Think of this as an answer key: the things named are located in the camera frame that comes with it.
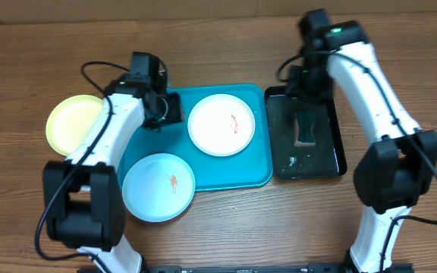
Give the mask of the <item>green scrubbing sponge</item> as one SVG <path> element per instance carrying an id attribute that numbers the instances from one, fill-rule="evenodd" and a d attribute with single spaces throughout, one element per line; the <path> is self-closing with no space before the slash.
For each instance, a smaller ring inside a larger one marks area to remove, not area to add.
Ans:
<path id="1" fill-rule="evenodd" d="M 294 132 L 295 146 L 315 146 L 314 126 L 316 114 L 309 111 L 299 111 L 295 113 Z"/>

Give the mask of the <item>white plate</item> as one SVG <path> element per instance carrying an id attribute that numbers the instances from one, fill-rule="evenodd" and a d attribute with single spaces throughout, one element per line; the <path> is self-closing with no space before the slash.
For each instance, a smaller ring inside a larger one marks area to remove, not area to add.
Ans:
<path id="1" fill-rule="evenodd" d="M 250 107 L 229 94 L 215 94 L 200 100 L 187 122 L 192 143 L 202 152 L 218 157 L 235 155 L 245 149 L 255 128 Z"/>

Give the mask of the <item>light blue plate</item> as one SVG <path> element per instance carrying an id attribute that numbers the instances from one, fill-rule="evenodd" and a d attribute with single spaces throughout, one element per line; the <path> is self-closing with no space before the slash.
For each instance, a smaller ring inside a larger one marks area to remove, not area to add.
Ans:
<path id="1" fill-rule="evenodd" d="M 185 160 L 159 153 L 142 158 L 130 168 L 124 178 L 122 196 L 133 216 L 156 223 L 184 212 L 195 189 L 194 173 Z"/>

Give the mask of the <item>yellow-green plate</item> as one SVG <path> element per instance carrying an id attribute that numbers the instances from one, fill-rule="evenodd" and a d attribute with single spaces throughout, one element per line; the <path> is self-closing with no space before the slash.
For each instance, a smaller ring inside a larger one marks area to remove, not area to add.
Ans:
<path id="1" fill-rule="evenodd" d="M 102 110 L 103 101 L 77 95 L 60 102 L 46 122 L 46 139 L 60 155 L 70 155 L 85 139 Z"/>

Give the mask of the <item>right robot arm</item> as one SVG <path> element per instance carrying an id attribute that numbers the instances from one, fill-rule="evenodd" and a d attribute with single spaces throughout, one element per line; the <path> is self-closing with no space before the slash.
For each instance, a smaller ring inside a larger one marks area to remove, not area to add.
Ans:
<path id="1" fill-rule="evenodd" d="M 366 137 L 368 149 L 354 170 L 364 205 L 359 231 L 347 251 L 346 272 L 395 272 L 391 254 L 401 225 L 437 178 L 437 133 L 424 131 L 399 102 L 355 20 L 333 24 L 324 9 L 298 23 L 301 66 L 291 66 L 286 93 L 324 102 L 338 84 Z"/>

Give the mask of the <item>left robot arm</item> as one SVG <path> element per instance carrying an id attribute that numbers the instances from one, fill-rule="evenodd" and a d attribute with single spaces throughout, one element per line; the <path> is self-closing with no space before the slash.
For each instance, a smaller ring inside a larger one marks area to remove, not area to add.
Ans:
<path id="1" fill-rule="evenodd" d="M 125 206 L 118 166 L 139 127 L 161 130 L 181 123 L 184 111 L 177 93 L 168 93 L 168 70 L 159 57 L 134 52 L 130 67 L 108 86 L 99 117 L 84 141 L 62 162 L 42 171 L 45 209 L 36 226 L 34 248 L 44 260 L 40 236 L 74 249 L 60 260 L 87 257 L 99 272 L 147 272 L 146 260 L 124 235 Z"/>

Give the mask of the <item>black plastic tray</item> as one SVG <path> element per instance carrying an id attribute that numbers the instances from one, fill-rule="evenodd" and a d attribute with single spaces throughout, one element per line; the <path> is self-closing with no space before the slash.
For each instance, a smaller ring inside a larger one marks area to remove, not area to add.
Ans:
<path id="1" fill-rule="evenodd" d="M 273 172 L 279 180 L 329 179 L 347 171 L 347 161 L 333 99 L 322 102 L 285 95 L 284 86 L 264 92 Z M 315 146 L 295 146 L 295 113 L 316 114 Z"/>

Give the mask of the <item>teal plastic tray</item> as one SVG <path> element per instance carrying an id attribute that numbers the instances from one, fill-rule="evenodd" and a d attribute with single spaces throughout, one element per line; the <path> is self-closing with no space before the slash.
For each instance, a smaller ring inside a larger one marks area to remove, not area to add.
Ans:
<path id="1" fill-rule="evenodd" d="M 187 122 L 162 127 L 160 131 L 136 129 L 118 166 L 118 181 L 124 182 L 126 173 L 142 158 L 156 153 L 176 155 L 191 167 L 196 179 L 196 191 L 229 190 L 241 187 L 261 187 L 272 178 L 272 154 L 269 126 L 263 91 L 253 84 L 232 84 L 171 88 L 181 97 L 188 116 L 201 99 L 214 94 L 238 97 L 253 112 L 256 127 L 249 145 L 239 153 L 215 157 L 198 149 L 192 142 Z"/>

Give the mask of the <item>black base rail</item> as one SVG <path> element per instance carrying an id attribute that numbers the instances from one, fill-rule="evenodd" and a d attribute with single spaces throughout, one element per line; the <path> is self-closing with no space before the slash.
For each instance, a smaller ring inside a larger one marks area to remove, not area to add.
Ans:
<path id="1" fill-rule="evenodd" d="M 182 268 L 180 266 L 154 266 L 140 273 L 354 273 L 355 270 L 341 263 L 310 263 L 292 267 L 204 267 Z"/>

